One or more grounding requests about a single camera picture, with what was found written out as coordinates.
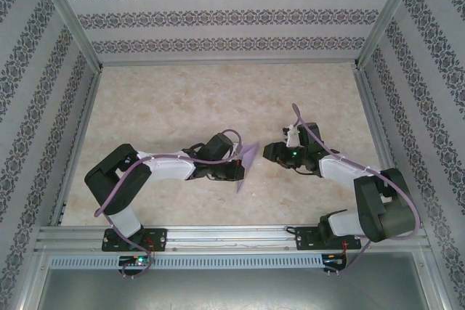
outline robotic arm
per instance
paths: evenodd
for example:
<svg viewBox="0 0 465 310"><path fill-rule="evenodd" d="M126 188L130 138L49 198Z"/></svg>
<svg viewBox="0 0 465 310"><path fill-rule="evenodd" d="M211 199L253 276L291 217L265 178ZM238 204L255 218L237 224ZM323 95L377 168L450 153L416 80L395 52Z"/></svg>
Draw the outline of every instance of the robotic arm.
<svg viewBox="0 0 465 310"><path fill-rule="evenodd" d="M317 124L306 125L321 140ZM364 235L379 242L414 230L416 221L411 208L383 180L330 155L303 125L291 125L283 133L286 143L267 145L263 153L266 159L294 170L304 166L308 171L305 174L332 179L355 192L356 211L333 212L320 218L318 227L324 242L347 235ZM409 195L404 178L396 168L378 172Z"/></svg>
<svg viewBox="0 0 465 310"><path fill-rule="evenodd" d="M233 153L233 148L233 142L224 133L213 136L207 144L199 143L163 156L137 152L130 144L122 144L96 165L84 181L100 206L103 206L120 181L117 171L128 171L138 160L152 158L132 169L103 211L124 237L138 243L143 226L130 204L144 183L161 179L192 180L205 176L218 181L239 181L244 177L241 160L222 161L228 152L230 155Z"/></svg>

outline metal profile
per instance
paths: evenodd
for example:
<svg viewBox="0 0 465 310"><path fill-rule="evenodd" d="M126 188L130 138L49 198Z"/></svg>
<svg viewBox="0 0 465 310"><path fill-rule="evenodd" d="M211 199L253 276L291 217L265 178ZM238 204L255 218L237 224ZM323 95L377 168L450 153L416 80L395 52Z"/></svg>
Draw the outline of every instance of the metal profile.
<svg viewBox="0 0 465 310"><path fill-rule="evenodd" d="M376 112L373 95L368 87L365 72L358 70L357 68L353 68L352 70L354 72L355 83L357 84L360 100L362 101L362 106L365 111L371 138L373 139L375 151L378 155L379 164L381 165L381 168L395 167L389 150L389 145L387 143L387 138L381 125L381 119Z"/></svg>
<svg viewBox="0 0 465 310"><path fill-rule="evenodd" d="M366 66L367 61L370 59L371 54L373 53L376 45L379 42L379 39L384 33L384 30L391 21L394 13L400 5L402 0L387 0L384 5L381 13L379 14L376 22L371 29L370 34L368 34L365 43L363 44L360 55L358 56L358 67L362 68Z"/></svg>
<svg viewBox="0 0 465 310"><path fill-rule="evenodd" d="M82 146L84 145L84 136L86 135L87 126L89 125L90 116L92 114L92 108L94 107L95 98L97 96L97 91L99 89L100 79L102 77L102 71L99 69L94 73L91 92L87 100L86 106L84 107L84 116L82 124L79 126L78 135L76 136L76 146L71 150L70 158L70 167L65 175L61 193L57 199L57 205L55 211L53 212L52 220L50 221L51 225L60 225L61 224L61 215L63 210L63 204L68 199L69 192L71 191L71 185L73 184L73 177L76 169L78 167L78 159L81 154Z"/></svg>
<svg viewBox="0 0 465 310"><path fill-rule="evenodd" d="M74 39L79 45L79 48L84 53L84 56L87 58L87 61L92 67L92 70L100 70L101 63L97 56L97 53L94 50L90 40L87 38L87 35L84 29L81 26L76 14L74 13L71 5L68 0L52 0L58 12L60 13L63 21L67 25Z"/></svg>
<svg viewBox="0 0 465 310"><path fill-rule="evenodd" d="M305 63L353 63L354 58L256 58L228 60L140 60L140 61L105 61L103 67L129 67L140 65L298 65Z"/></svg>
<svg viewBox="0 0 465 310"><path fill-rule="evenodd" d="M164 256L156 254L151 269L308 269L323 268L320 254L295 255L211 255L211 256ZM117 269L118 256L53 256L50 269L91 270ZM128 266L127 269L143 269L144 266Z"/></svg>
<svg viewBox="0 0 465 310"><path fill-rule="evenodd" d="M452 310L433 252L412 253L429 309Z"/></svg>
<svg viewBox="0 0 465 310"><path fill-rule="evenodd" d="M246 254L302 254L296 249L295 237L286 232L286 226L204 226L164 227L168 229L166 249L160 255L246 255ZM34 254L49 256L102 255L102 239L105 227L42 227ZM367 242L361 239L362 245ZM373 244L368 253L416 252L430 250L431 246L424 229L410 240L385 240ZM319 255L321 250L305 253ZM340 253L328 250L325 253ZM132 256L141 253L108 252L108 256Z"/></svg>

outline metal corner post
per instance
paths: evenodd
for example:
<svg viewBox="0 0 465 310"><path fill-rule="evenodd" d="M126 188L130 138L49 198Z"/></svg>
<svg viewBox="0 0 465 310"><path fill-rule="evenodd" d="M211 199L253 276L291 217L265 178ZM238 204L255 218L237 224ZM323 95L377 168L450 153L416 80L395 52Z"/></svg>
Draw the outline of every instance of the metal corner post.
<svg viewBox="0 0 465 310"><path fill-rule="evenodd" d="M53 212L52 220L50 221L50 224L52 226L57 225L60 219L61 208L63 206L63 203L66 201L68 194L71 190L71 184L73 183L73 177L74 177L74 173L76 172L77 165L78 165L79 155L81 154L81 149L84 144L84 137L86 135L87 126L89 125L90 116L92 114L92 108L94 107L94 102L97 96L97 91L99 88L101 76L102 76L102 72L100 69L98 69L94 73L90 95L89 95L88 100L86 101L86 105L84 107L83 118L81 120L81 125L79 126L78 134L76 136L76 145L71 150L72 153L71 153L71 158L70 158L70 166L65 175L65 180L63 182L61 193L58 196L57 204Z"/></svg>
<svg viewBox="0 0 465 310"><path fill-rule="evenodd" d="M153 60L105 62L104 67L159 66L159 65L297 65L308 63L353 63L353 58L297 58L297 59L252 59L252 60Z"/></svg>
<svg viewBox="0 0 465 310"><path fill-rule="evenodd" d="M387 138L381 125L376 105L368 86L368 81L363 70L353 68L355 83L357 84L360 100L365 111L368 127L373 138L376 154L378 155L379 164L382 168L394 167L394 161L387 144Z"/></svg>
<svg viewBox="0 0 465 310"><path fill-rule="evenodd" d="M399 7L401 1L402 0L387 0L386 1L386 4L384 5L381 13L376 19L373 29L368 35L365 43L363 44L362 50L360 51L360 55L358 57L359 68L365 67L367 61L369 60L371 56L371 53L376 48L376 45L379 39L383 35L384 30L386 29L392 17L394 16L394 13Z"/></svg>
<svg viewBox="0 0 465 310"><path fill-rule="evenodd" d="M79 48L87 58L87 61L92 67L92 70L99 70L102 67L102 64L68 0L52 1L71 34L73 35L74 39L78 43Z"/></svg>
<svg viewBox="0 0 465 310"><path fill-rule="evenodd" d="M421 250L412 253L412 256L428 307L430 309L452 310L433 252Z"/></svg>

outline purple paper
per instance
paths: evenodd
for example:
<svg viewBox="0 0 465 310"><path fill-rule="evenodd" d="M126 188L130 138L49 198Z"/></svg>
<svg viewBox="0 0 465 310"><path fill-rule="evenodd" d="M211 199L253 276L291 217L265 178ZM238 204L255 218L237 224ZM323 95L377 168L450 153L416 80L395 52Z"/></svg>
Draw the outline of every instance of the purple paper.
<svg viewBox="0 0 465 310"><path fill-rule="evenodd" d="M244 178L246 178L246 175L248 173L248 170L250 167L252 167L252 163L254 162L254 159L256 157L256 154L258 153L260 148L260 144L257 142L253 145L243 145L242 149L239 152L238 158L242 160L242 166L244 167ZM242 187L244 180L238 181L238 191Z"/></svg>

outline aluminum frame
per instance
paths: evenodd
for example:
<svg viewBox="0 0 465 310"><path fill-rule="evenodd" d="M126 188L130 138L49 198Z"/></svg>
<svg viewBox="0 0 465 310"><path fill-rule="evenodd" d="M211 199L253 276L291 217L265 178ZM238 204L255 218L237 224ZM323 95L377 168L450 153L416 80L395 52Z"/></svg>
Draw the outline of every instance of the aluminum frame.
<svg viewBox="0 0 465 310"><path fill-rule="evenodd" d="M92 70L99 70L102 67L102 63L95 52L89 38L86 35L85 30L82 28L78 17L74 13L73 9L68 0L52 0L61 18L73 34L74 39L79 45L79 48L87 58L87 62L92 67Z"/></svg>
<svg viewBox="0 0 465 310"><path fill-rule="evenodd" d="M389 22L391 22L391 19L401 2L402 0L386 1L386 4L376 19L373 29L368 34L368 37L365 40L362 49L360 50L360 54L358 56L358 68L365 67L367 61L370 59L371 54L376 48L376 45L378 44L379 39L383 35L384 30L388 26Z"/></svg>
<svg viewBox="0 0 465 310"><path fill-rule="evenodd" d="M386 139L381 130L379 117L374 112L371 94L366 86L366 78L357 67L352 64L354 77L362 100L365 114L375 148L383 167L392 166L391 155ZM73 176L81 151L87 123L92 112L93 101L96 97L98 79L91 101L85 111L85 120L78 145L73 156L73 165L68 175L67 185L60 195L60 202L65 202L69 192L70 179ZM55 214L53 224L58 223L59 215ZM267 226L209 226L209 227L163 227L168 229L165 252L163 256L321 256L321 250L300 251L296 249L294 236L285 231L284 225ZM133 256L141 253L104 253L101 251L103 233L107 227L42 227L33 250L33 256L25 276L25 282L20 292L19 301L13 309L36 309L40 304L47 274L54 257L60 256L88 256L102 258L102 256ZM324 253L338 253L341 250L327 250ZM425 230L406 241L385 240L367 249L366 253L411 253L416 265L418 277L423 287L426 302L430 309L451 309L448 295L432 254L431 245Z"/></svg>

